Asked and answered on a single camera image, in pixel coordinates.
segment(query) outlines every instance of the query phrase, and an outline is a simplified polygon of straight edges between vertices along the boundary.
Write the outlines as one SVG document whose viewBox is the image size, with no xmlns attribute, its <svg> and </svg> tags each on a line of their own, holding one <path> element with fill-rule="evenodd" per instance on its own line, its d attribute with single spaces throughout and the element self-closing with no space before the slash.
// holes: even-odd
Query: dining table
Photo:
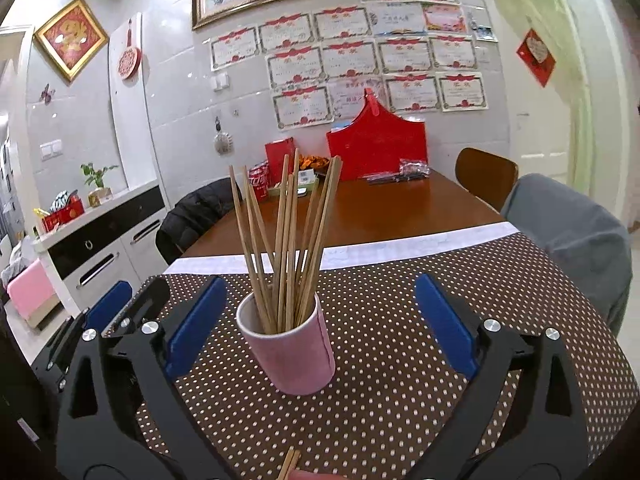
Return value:
<svg viewBox="0 0 640 480">
<path fill-rule="evenodd" d="M 308 200 L 299 200 L 297 241 Z M 277 198 L 260 203 L 271 243 L 277 207 Z M 278 391 L 238 330 L 236 309 L 251 286 L 233 211 L 164 274 L 171 299 L 161 317 L 209 276 L 226 281 L 227 308 L 175 385 L 238 478 L 276 479 L 290 446 L 309 471 L 407 475 L 468 386 L 416 307 L 415 280 L 425 272 L 481 319 L 526 335 L 558 330 L 580 387 L 588 462 L 620 430 L 639 391 L 615 337 L 545 251 L 480 199 L 436 171 L 408 182 L 351 180 L 338 184 L 328 221 L 317 292 L 336 368 L 309 396 Z M 475 454 L 499 446 L 519 379 L 518 370 L 505 377 Z M 151 449 L 170 452 L 144 405 L 138 421 Z"/>
</svg>

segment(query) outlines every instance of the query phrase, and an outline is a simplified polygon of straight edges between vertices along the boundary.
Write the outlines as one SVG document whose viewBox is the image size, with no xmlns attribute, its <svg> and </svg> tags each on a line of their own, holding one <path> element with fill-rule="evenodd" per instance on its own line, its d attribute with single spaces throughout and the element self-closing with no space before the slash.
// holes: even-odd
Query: pink cloth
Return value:
<svg viewBox="0 0 640 480">
<path fill-rule="evenodd" d="M 327 386 L 334 376 L 335 360 L 317 296 L 311 316 L 289 332 L 263 335 L 257 319 L 251 294 L 238 306 L 236 322 L 277 389 L 290 395 L 310 395 Z"/>
<path fill-rule="evenodd" d="M 40 260 L 33 262 L 14 278 L 6 291 L 23 319 L 29 319 L 31 314 L 55 294 Z"/>
</svg>

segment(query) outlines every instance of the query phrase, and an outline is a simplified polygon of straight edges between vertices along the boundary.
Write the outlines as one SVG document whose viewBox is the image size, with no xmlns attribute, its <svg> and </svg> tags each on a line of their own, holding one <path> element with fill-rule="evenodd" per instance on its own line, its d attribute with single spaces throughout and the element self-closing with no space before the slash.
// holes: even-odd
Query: potted plant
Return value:
<svg viewBox="0 0 640 480">
<path fill-rule="evenodd" d="M 89 205 L 91 207 L 98 207 L 100 200 L 105 200 L 111 196 L 111 188 L 104 187 L 104 174 L 113 168 L 117 168 L 117 166 L 105 166 L 100 170 L 96 170 L 94 169 L 94 164 L 89 162 L 88 164 L 81 164 L 80 168 L 84 176 L 88 177 L 84 183 L 88 186 L 91 186 L 91 184 L 95 184 L 96 186 L 96 189 L 89 193 Z"/>
</svg>

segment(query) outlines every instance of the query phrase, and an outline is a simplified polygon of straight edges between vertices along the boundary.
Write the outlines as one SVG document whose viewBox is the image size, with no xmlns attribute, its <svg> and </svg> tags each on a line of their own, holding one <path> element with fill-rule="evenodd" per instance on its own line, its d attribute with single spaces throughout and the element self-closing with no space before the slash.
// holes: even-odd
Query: human hand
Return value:
<svg viewBox="0 0 640 480">
<path fill-rule="evenodd" d="M 300 471 L 294 469 L 289 473 L 288 480 L 348 480 L 340 475 L 325 475 L 320 473 L 310 473 L 309 471 Z"/>
</svg>

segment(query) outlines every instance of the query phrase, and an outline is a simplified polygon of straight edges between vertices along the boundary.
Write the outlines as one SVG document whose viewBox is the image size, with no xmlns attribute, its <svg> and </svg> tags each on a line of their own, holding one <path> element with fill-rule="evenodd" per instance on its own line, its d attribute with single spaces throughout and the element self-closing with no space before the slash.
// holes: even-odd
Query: green curtain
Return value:
<svg viewBox="0 0 640 480">
<path fill-rule="evenodd" d="M 524 38 L 532 27 L 556 59 L 555 73 L 550 82 L 571 109 L 568 184 L 588 195 L 594 150 L 591 93 L 582 73 L 578 54 L 580 46 L 572 33 L 570 11 L 565 0 L 495 2 L 514 32 Z"/>
</svg>

